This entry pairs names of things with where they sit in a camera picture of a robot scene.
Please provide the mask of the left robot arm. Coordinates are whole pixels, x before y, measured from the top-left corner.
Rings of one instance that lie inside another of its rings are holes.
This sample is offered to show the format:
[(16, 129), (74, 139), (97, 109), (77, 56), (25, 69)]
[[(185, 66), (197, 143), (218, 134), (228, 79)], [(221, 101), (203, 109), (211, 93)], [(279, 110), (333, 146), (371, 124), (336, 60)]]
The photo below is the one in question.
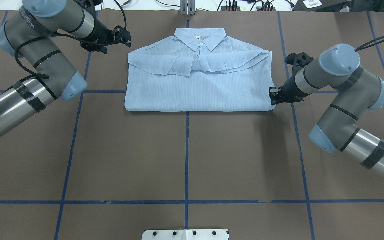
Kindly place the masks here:
[(108, 29), (97, 19), (101, 0), (23, 0), (17, 15), (0, 27), (0, 48), (15, 58), (28, 76), (0, 94), (0, 137), (57, 99), (70, 101), (87, 82), (52, 41), (58, 36), (80, 43), (90, 53), (107, 54), (107, 46), (131, 47), (124, 25)]

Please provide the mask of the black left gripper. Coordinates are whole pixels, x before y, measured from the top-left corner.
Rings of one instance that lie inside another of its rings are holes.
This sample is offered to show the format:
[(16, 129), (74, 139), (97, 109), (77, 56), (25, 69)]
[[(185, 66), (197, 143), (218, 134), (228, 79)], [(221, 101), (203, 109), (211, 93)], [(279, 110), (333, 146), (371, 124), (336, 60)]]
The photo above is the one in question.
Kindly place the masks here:
[(91, 34), (80, 41), (80, 46), (90, 53), (101, 52), (107, 54), (106, 46), (114, 44), (124, 44), (130, 48), (130, 32), (121, 26), (116, 26), (113, 30), (110, 30), (102, 24), (97, 24)]

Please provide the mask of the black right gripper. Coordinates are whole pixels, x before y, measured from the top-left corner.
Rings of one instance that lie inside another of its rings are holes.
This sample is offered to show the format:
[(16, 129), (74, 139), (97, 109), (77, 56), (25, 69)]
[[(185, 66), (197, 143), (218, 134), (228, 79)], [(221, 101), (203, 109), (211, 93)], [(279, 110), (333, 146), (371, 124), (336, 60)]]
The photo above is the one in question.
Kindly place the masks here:
[(301, 102), (308, 93), (300, 90), (295, 82), (296, 75), (290, 77), (282, 87), (269, 87), (268, 95), (271, 99), (271, 105), (277, 105), (282, 102)]

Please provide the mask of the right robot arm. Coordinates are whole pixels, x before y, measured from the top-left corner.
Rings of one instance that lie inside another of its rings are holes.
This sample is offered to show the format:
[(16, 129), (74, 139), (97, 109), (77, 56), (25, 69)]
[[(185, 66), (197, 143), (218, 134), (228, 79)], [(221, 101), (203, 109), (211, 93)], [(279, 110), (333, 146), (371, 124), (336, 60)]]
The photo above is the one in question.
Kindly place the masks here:
[(326, 86), (337, 96), (314, 125), (308, 138), (326, 152), (344, 152), (361, 166), (384, 177), (384, 140), (357, 126), (367, 110), (384, 105), (384, 81), (361, 66), (358, 50), (337, 44), (313, 59), (305, 53), (285, 58), (293, 75), (281, 86), (270, 87), (272, 105), (301, 102)]

